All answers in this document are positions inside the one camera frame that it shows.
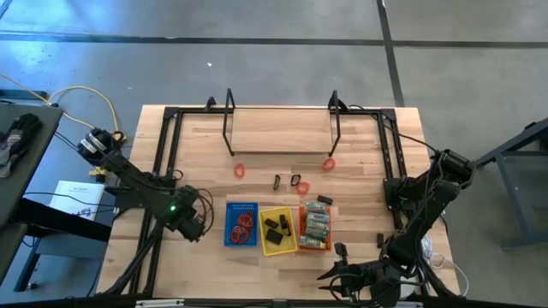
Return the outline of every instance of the table leg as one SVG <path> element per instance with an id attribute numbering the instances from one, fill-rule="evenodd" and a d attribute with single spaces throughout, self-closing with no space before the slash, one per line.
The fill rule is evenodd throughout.
<path id="1" fill-rule="evenodd" d="M 36 253 L 36 249 L 39 245 L 40 238 L 36 239 L 36 241 L 34 242 L 33 249 L 31 250 L 30 255 L 28 255 L 28 259 L 25 262 L 25 266 L 23 267 L 21 274 L 19 275 L 19 279 L 17 279 L 17 283 L 14 287 L 14 292 L 24 292 L 27 290 L 28 282 L 31 280 L 34 268 L 36 267 L 36 264 L 40 259 L 40 254 Z"/>

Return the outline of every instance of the green battery pack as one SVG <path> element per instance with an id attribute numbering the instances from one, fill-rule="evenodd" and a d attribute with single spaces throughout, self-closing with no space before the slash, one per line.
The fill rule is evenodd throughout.
<path id="1" fill-rule="evenodd" d="M 308 222 L 307 227 L 318 228 L 318 229 L 328 231 L 329 230 L 329 223 L 310 221 L 310 222 Z"/>
<path id="2" fill-rule="evenodd" d="M 308 212 L 307 213 L 307 225 L 310 221 L 329 223 L 329 214 Z"/>
<path id="3" fill-rule="evenodd" d="M 318 248 L 318 249 L 325 249 L 326 245 L 321 240 L 311 239 L 307 236 L 301 235 L 301 238 L 299 239 L 299 243 L 301 246 L 304 247 L 310 247 L 310 248 Z"/>
<path id="4" fill-rule="evenodd" d="M 312 211 L 321 214 L 327 214 L 327 204 L 323 202 L 306 202 L 305 209 L 307 212 Z"/>

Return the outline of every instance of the yellow tray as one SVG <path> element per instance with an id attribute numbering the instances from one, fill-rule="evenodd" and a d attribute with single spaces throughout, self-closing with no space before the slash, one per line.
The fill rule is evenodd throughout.
<path id="1" fill-rule="evenodd" d="M 276 245 L 268 240 L 265 240 L 266 231 L 268 228 L 265 225 L 265 220 L 270 218 L 274 222 L 280 223 L 280 215 L 285 215 L 285 219 L 289 221 L 289 229 L 291 230 L 291 236 L 283 236 L 280 245 Z M 276 208 L 272 210 L 262 210 L 259 212 L 260 220 L 260 236 L 263 242 L 263 253 L 265 256 L 274 256 L 281 253 L 296 252 L 297 251 L 297 237 L 295 228 L 293 228 L 293 217 L 291 216 L 291 209 L 289 207 Z M 282 228 L 277 226 L 276 231 L 282 233 Z"/>

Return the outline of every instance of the blue tray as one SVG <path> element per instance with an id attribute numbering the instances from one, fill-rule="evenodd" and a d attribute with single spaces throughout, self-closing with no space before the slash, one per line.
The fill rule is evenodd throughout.
<path id="1" fill-rule="evenodd" d="M 253 213 L 253 226 L 249 230 L 249 239 L 246 244 L 234 244 L 230 239 L 232 228 L 238 225 L 238 217 L 247 212 Z M 224 221 L 224 245 L 227 247 L 251 247 L 257 245 L 257 226 L 259 204 L 254 202 L 228 202 L 226 204 L 226 218 Z"/>

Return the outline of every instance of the yellow cable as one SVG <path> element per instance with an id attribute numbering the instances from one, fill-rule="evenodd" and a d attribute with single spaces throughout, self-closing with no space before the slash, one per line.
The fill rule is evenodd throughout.
<path id="1" fill-rule="evenodd" d="M 65 89 L 62 89 L 62 90 L 59 90 L 57 92 L 55 92 L 53 95 L 50 96 L 50 99 L 47 100 L 45 98 L 42 98 L 41 96 L 39 96 L 36 92 L 34 92 L 33 90 L 27 88 L 26 86 L 22 85 L 21 83 L 11 79 L 10 77 L 6 76 L 5 74 L 2 74 L 0 73 L 0 76 L 4 77 L 5 79 L 15 83 L 16 85 L 20 86 L 21 88 L 25 89 L 27 92 L 31 93 L 32 95 L 34 95 L 35 97 L 43 100 L 48 106 L 52 104 L 51 100 L 63 93 L 63 92 L 66 92 L 66 91 L 69 91 L 69 90 L 73 90 L 73 89 L 84 89 L 84 90 L 88 90 L 88 91 L 91 91 L 91 92 L 94 92 L 96 94 L 98 94 L 101 98 L 103 98 L 108 104 L 109 104 L 109 107 L 110 107 L 110 112 L 112 113 L 112 121 L 114 122 L 114 129 L 117 131 L 118 130 L 118 121 L 116 119 L 116 111 L 114 110 L 114 105 L 112 104 L 112 102 L 101 92 L 99 92 L 98 90 L 95 90 L 89 86 L 70 86 L 68 88 L 65 88 Z M 83 124 L 83 125 L 86 125 L 88 126 L 89 128 L 95 128 L 92 124 L 86 122 L 86 121 L 82 121 L 82 120 L 79 120 L 79 119 L 76 119 L 75 117 L 69 115 L 68 113 L 66 112 L 63 112 L 63 115 L 68 117 L 70 120 L 72 121 L 75 121 L 75 122 L 78 122 L 80 124 Z"/>
<path id="2" fill-rule="evenodd" d="M 74 90 L 74 89 L 83 89 L 83 90 L 88 90 L 88 91 L 91 91 L 91 92 L 94 92 L 96 93 L 97 95 L 99 95 L 101 98 L 104 99 L 104 101 L 106 101 L 108 104 L 109 104 L 109 107 L 110 107 L 110 112 L 112 113 L 112 121 L 114 122 L 114 130 L 115 131 L 118 131 L 118 120 L 116 119 L 116 111 L 114 110 L 114 105 L 112 104 L 112 102 L 101 92 L 89 87 L 89 86 L 70 86 L 68 88 L 64 88 L 62 90 L 59 90 L 55 93 L 53 93 L 53 95 L 51 95 L 50 97 L 50 102 L 53 100 L 53 98 L 63 92 L 66 92 L 66 91 L 70 91 L 70 90 Z M 80 122 L 82 124 L 85 124 L 85 125 L 88 125 L 88 123 L 85 123 L 83 121 L 80 121 L 80 120 L 77 120 L 75 119 L 74 117 L 70 116 L 70 115 L 66 115 L 69 119 L 71 119 L 72 121 L 77 121 L 77 122 Z"/>

